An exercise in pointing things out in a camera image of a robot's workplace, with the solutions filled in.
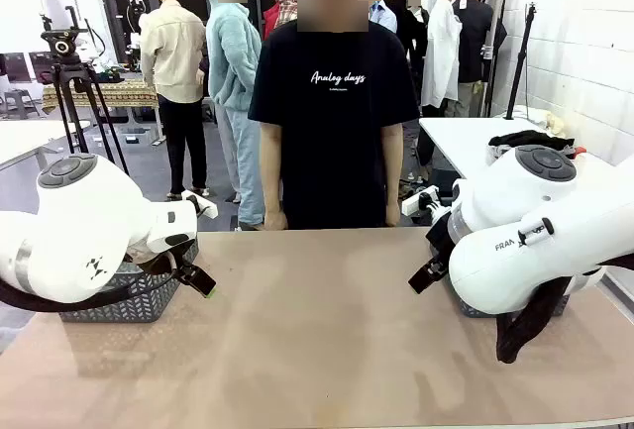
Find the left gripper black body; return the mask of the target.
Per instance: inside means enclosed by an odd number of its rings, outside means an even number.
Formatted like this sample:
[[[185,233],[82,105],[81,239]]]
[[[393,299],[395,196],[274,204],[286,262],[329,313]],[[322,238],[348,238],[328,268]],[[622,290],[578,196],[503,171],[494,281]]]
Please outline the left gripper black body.
[[[197,246],[177,246],[170,249],[170,253],[174,258],[176,268],[181,270],[185,267],[191,266],[197,255]]]

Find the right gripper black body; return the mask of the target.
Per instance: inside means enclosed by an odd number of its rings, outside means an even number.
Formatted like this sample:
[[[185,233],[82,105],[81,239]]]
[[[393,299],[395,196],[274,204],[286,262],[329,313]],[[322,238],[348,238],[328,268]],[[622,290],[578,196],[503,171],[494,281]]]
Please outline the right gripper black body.
[[[448,228],[450,217],[451,212],[446,212],[434,222],[426,235],[432,252],[432,267],[436,270],[448,269],[450,255],[455,247]]]

